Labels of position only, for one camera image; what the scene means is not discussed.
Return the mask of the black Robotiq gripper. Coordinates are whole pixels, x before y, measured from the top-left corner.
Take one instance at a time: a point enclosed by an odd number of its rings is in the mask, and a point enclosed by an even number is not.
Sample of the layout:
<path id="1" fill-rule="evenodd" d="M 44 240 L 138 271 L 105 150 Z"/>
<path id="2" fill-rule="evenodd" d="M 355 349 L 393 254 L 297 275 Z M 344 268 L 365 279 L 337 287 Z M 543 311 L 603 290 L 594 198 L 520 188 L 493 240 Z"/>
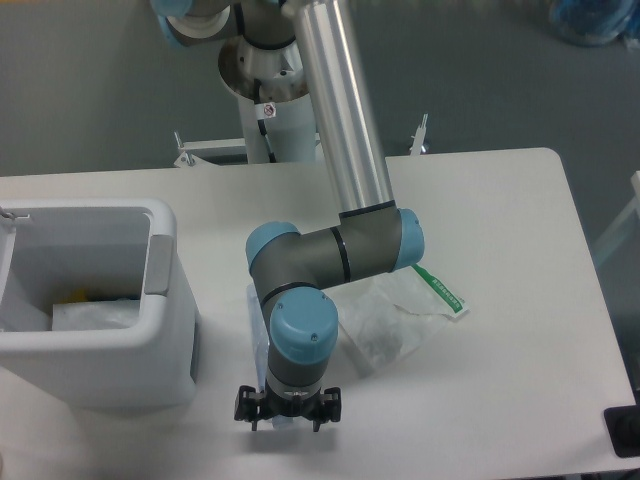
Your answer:
<path id="1" fill-rule="evenodd" d="M 241 385 L 234 407 L 234 420 L 249 423 L 255 432 L 263 419 L 275 416 L 288 418 L 303 417 L 312 419 L 313 432 L 320 431 L 326 423 L 338 423 L 341 420 L 342 399 L 339 387 L 327 388 L 320 393 L 316 389 L 309 392 L 296 392 L 293 395 L 278 395 L 269 384 L 264 392 L 255 387 Z"/>

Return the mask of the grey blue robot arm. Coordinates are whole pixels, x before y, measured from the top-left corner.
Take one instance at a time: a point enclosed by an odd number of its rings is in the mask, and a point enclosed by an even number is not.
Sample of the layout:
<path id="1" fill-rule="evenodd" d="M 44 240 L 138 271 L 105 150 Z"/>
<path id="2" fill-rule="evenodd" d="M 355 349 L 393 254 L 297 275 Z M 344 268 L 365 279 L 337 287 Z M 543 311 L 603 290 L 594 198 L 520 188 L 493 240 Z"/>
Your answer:
<path id="1" fill-rule="evenodd" d="M 257 106 L 296 89 L 311 102 L 337 224 L 303 233 L 273 221 L 245 252 L 269 339 L 265 384 L 241 386 L 238 421 L 278 416 L 315 427 L 341 418 L 341 391 L 322 380 L 339 335 L 327 290 L 419 262 L 424 235 L 415 213 L 394 199 L 364 80 L 352 12 L 345 1 L 156 1 L 160 23 L 182 44 L 201 43 L 199 24 L 224 10 L 215 30 L 233 55 L 231 71 Z"/>

